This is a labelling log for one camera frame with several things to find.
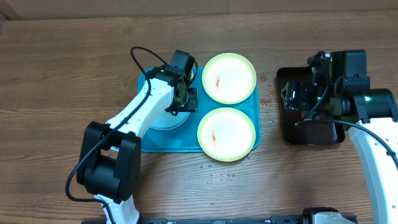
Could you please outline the light blue plate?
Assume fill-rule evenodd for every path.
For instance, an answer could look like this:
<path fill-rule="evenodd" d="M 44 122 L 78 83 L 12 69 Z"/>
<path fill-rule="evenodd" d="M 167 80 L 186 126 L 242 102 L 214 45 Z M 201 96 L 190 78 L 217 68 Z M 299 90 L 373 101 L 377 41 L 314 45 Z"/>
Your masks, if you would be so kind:
<path fill-rule="evenodd" d="M 189 112 L 179 112 L 176 116 L 169 112 L 163 111 L 152 123 L 151 128 L 155 130 L 170 130 L 183 124 L 189 117 Z"/>

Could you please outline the yellow-green plate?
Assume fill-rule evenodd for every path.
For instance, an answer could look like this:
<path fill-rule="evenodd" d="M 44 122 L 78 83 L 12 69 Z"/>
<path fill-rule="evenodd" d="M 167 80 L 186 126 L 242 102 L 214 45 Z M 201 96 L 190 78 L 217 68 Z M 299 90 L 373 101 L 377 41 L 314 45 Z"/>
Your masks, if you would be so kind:
<path fill-rule="evenodd" d="M 217 108 L 201 119 L 197 138 L 205 154 L 217 161 L 233 162 L 245 157 L 253 148 L 256 130 L 242 111 Z"/>
<path fill-rule="evenodd" d="M 256 87 L 252 63 L 235 53 L 219 54 L 208 61 L 202 73 L 205 92 L 213 100 L 233 105 L 247 99 Z"/>

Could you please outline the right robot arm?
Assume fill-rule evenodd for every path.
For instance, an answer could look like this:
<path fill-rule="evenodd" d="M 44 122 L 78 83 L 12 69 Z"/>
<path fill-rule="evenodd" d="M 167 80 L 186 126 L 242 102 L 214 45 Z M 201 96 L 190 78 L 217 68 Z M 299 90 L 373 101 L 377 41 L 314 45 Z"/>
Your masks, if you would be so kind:
<path fill-rule="evenodd" d="M 397 103 L 372 88 L 364 50 L 318 52 L 304 67 L 276 75 L 287 144 L 330 145 L 349 139 L 358 153 L 374 223 L 397 222 Z"/>

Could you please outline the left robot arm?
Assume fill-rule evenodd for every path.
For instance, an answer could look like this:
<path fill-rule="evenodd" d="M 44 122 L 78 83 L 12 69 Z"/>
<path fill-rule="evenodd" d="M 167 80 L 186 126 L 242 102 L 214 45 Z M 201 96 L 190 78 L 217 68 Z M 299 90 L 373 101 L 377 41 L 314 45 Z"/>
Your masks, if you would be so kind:
<path fill-rule="evenodd" d="M 93 195 L 106 215 L 103 223 L 138 223 L 133 192 L 141 169 L 142 138 L 149 129 L 168 131 L 183 124 L 198 109 L 198 90 L 192 86 L 197 61 L 176 50 L 171 62 L 143 71 L 140 92 L 104 124 L 91 122 L 85 129 L 78 164 L 65 184 L 70 193 L 73 178 Z"/>

